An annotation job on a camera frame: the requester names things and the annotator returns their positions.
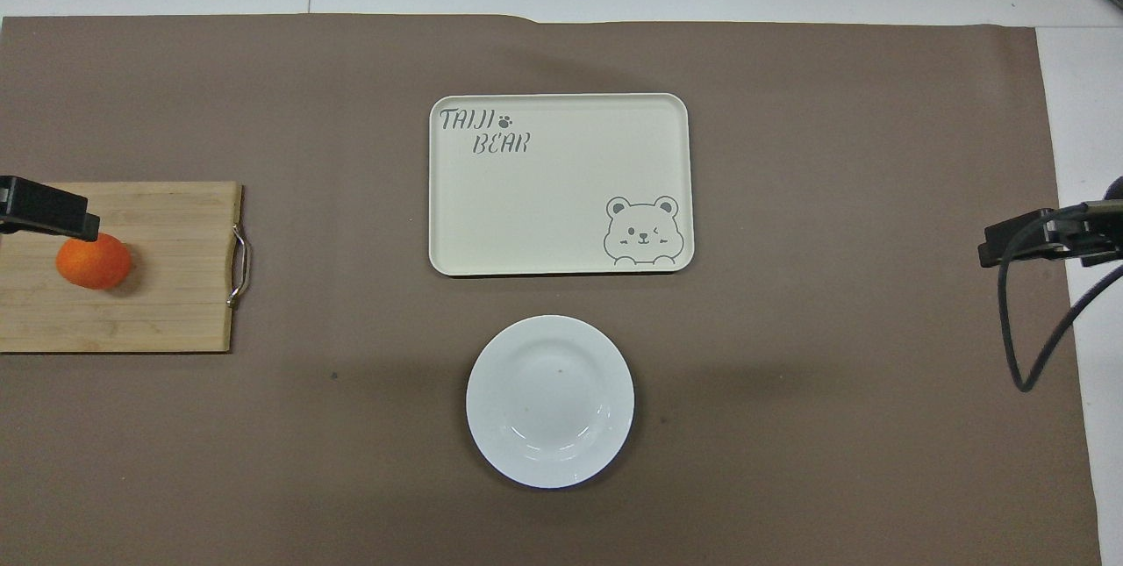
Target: bear face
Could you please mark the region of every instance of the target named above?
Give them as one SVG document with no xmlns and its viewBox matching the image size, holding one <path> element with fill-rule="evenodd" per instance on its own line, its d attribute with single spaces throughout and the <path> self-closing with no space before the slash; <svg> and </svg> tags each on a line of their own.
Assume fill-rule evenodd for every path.
<svg viewBox="0 0 1123 566">
<path fill-rule="evenodd" d="M 628 199 L 613 198 L 608 203 L 609 234 L 604 236 L 604 250 L 618 263 L 674 263 L 682 254 L 685 239 L 678 231 L 678 202 L 674 198 L 657 199 L 654 203 L 630 203 Z"/>
</svg>

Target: wooden cutting board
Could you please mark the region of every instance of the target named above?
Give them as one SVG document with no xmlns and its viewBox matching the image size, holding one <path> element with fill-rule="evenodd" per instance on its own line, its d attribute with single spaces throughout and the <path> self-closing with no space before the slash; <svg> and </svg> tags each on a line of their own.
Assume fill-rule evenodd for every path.
<svg viewBox="0 0 1123 566">
<path fill-rule="evenodd" d="M 109 291 L 55 271 L 55 235 L 0 237 L 0 353 L 227 352 L 237 183 L 51 183 L 90 200 L 133 272 Z"/>
</svg>

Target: orange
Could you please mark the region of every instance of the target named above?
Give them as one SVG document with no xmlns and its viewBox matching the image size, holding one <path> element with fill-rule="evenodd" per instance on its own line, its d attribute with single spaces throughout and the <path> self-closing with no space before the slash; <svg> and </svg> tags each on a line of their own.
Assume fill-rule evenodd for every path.
<svg viewBox="0 0 1123 566">
<path fill-rule="evenodd" d="M 55 256 L 55 268 L 74 285 L 109 290 L 125 281 L 133 268 L 133 258 L 124 243 L 99 232 L 98 241 L 67 239 Z"/>
</svg>

